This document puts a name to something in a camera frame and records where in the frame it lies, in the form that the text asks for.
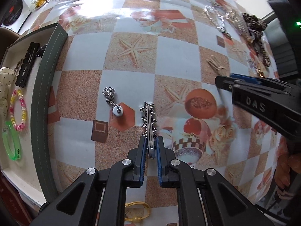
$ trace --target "silver screw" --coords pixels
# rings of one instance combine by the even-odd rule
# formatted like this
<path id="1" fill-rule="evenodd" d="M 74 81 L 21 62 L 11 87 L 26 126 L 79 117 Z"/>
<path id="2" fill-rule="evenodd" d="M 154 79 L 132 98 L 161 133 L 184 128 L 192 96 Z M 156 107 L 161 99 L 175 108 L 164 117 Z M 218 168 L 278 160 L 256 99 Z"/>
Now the silver screw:
<path id="1" fill-rule="evenodd" d="M 214 176 L 216 174 L 216 170 L 214 170 L 213 168 L 209 168 L 207 170 L 207 174 L 210 176 Z"/>
<path id="2" fill-rule="evenodd" d="M 177 165 L 180 164 L 180 161 L 179 161 L 179 160 L 172 160 L 170 163 L 171 163 L 173 166 L 177 166 Z"/>
<path id="3" fill-rule="evenodd" d="M 126 165 L 130 165 L 130 164 L 131 164 L 131 160 L 130 160 L 130 159 L 124 159 L 124 160 L 122 161 L 122 164 L 124 164 L 125 166 L 126 166 Z"/>
<path id="4" fill-rule="evenodd" d="M 86 173 L 89 174 L 89 175 L 92 175 L 96 172 L 95 168 L 93 167 L 90 167 L 86 170 Z"/>

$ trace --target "table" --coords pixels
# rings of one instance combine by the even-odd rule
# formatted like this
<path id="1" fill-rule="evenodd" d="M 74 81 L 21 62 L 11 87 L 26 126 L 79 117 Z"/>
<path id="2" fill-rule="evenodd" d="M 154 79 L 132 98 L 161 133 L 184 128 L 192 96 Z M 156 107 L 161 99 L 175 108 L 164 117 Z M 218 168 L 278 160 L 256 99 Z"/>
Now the table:
<path id="1" fill-rule="evenodd" d="M 246 12 L 233 0 L 51 0 L 31 29 L 59 22 L 68 32 L 49 101 L 49 154 L 58 191 L 89 167 L 111 167 L 138 146 L 144 132 L 144 101 L 153 102 L 157 134 L 176 157 L 197 169 L 215 168 L 255 203 L 268 191 L 276 168 L 280 134 L 231 103 L 214 85 L 216 57 L 227 74 L 277 78 L 226 21 L 227 39 L 207 19 L 204 7 Z M 111 86 L 124 109 L 112 116 L 102 91 Z M 176 189 L 161 189 L 156 161 L 148 160 L 140 189 L 126 202 L 145 201 L 151 216 L 138 225 L 176 225 Z M 137 208 L 137 216 L 143 209 Z"/>

